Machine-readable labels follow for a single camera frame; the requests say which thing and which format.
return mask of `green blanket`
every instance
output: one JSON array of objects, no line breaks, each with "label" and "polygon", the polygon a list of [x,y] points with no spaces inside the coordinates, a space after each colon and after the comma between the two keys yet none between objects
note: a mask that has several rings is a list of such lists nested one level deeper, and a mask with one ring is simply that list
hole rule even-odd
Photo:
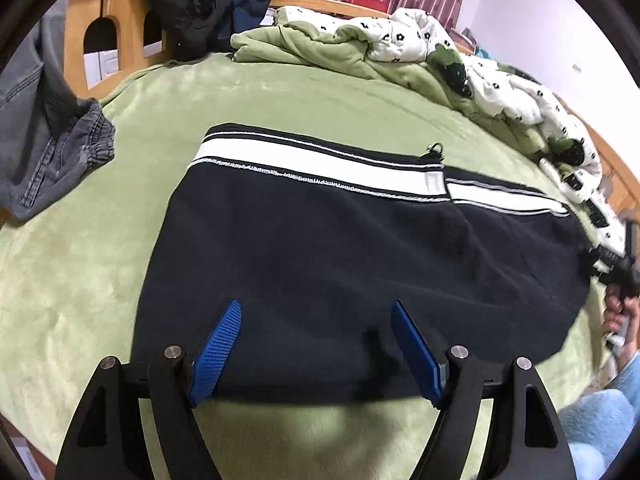
[{"label": "green blanket", "polygon": [[547,150],[535,127],[526,127],[503,113],[489,117],[470,99],[463,98],[444,84],[438,70],[429,62],[388,63],[365,56],[368,43],[359,28],[343,25],[334,34],[318,32],[306,22],[261,27],[234,34],[232,47],[237,62],[286,63],[320,66],[362,79],[389,81],[418,92],[429,101],[452,108],[490,132],[497,139],[524,155]]},{"label": "green blanket", "polygon": [[[52,460],[100,359],[129,359],[167,200],[210,126],[255,124],[415,155],[442,142],[447,164],[561,198],[533,163],[461,114],[378,78],[212,55],[136,74],[105,102],[115,160],[27,224],[0,229],[0,412]],[[562,351],[538,367],[558,408],[600,363],[599,322],[593,288]],[[466,478],[486,439],[483,404]],[[167,479],[148,402],[142,410],[156,478]],[[319,407],[212,399],[196,410],[225,480],[409,478],[436,415],[423,399]]]}]

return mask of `wooden bed frame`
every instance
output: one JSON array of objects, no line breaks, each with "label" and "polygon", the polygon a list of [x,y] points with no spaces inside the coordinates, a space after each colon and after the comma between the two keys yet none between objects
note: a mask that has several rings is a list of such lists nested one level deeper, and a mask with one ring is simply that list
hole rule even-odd
[{"label": "wooden bed frame", "polygon": [[[367,7],[361,7],[336,0],[271,0],[273,7],[296,5],[319,12],[331,12],[343,16],[372,16],[384,18],[388,14]],[[150,57],[143,57],[143,27],[148,13],[146,0],[69,0],[66,15],[65,33],[65,78],[79,97],[94,96],[103,98],[111,92],[126,76],[171,59],[163,35],[162,50]],[[117,34],[118,71],[105,78],[92,88],[87,88],[84,74],[83,45],[84,34],[94,20],[100,17],[113,20]],[[458,46],[462,52],[470,53],[464,46]],[[634,211],[639,217],[640,183],[618,154],[587,123],[591,138],[602,159],[604,175],[613,186],[609,203],[616,212]]]}]

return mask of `arched cutout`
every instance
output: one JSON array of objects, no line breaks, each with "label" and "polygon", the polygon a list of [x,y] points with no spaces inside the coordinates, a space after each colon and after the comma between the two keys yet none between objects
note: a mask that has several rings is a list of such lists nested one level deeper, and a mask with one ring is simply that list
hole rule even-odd
[{"label": "arched cutout", "polygon": [[118,71],[118,33],[113,20],[93,20],[84,33],[84,75],[88,88]]},{"label": "arched cutout", "polygon": [[162,25],[160,24],[160,19],[152,10],[145,16],[143,45],[144,57],[152,56],[162,50]]}]

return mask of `green bed sheet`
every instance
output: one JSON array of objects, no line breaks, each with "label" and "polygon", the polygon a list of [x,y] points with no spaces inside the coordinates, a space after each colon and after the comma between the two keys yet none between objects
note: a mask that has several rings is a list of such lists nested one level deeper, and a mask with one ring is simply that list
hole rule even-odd
[{"label": "green bed sheet", "polygon": [[[561,199],[534,164],[460,113],[380,80],[210,55],[138,73],[105,103],[115,160],[27,224],[0,229],[0,412],[54,461],[100,359],[129,359],[167,201],[210,126],[255,124],[415,155],[441,142],[447,164]],[[601,293],[592,286],[562,351],[538,366],[558,408],[601,361]],[[167,479],[150,405],[141,407],[156,478]],[[226,480],[408,478],[436,415],[423,399],[317,407],[211,399],[196,410]],[[478,469],[489,417],[483,401],[466,478]]]}]

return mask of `bed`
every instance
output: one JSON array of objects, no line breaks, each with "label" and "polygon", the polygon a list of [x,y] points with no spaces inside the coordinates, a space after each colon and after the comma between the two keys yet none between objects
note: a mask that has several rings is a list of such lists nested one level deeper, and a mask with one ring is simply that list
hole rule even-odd
[{"label": "bed", "polygon": [[[272,4],[385,16],[333,0]],[[54,462],[95,365],[110,354],[128,361],[136,302],[166,201],[212,124],[259,124],[415,154],[446,134],[449,164],[561,199],[519,153],[455,111],[399,86],[312,67],[235,64],[221,54],[158,65],[170,59],[170,47],[163,42],[162,52],[143,57],[146,14],[144,0],[70,0],[65,77],[79,96],[101,99],[118,133],[116,158],[27,224],[8,220],[0,229],[0,336],[11,342],[0,357],[0,412]],[[87,88],[78,68],[82,39],[100,16],[116,23],[119,70]],[[327,107],[342,128],[324,127]],[[390,136],[398,123],[407,133]],[[613,183],[610,202],[616,210],[633,210],[640,202],[638,181],[590,133]],[[579,396],[602,361],[601,294],[591,287],[562,351],[538,367],[557,408]],[[167,478],[148,402],[141,410],[154,473]],[[196,418],[225,479],[364,480],[408,478],[436,411],[422,399],[312,407],[211,400]],[[490,402],[484,401],[464,478],[478,469],[489,418]]]}]

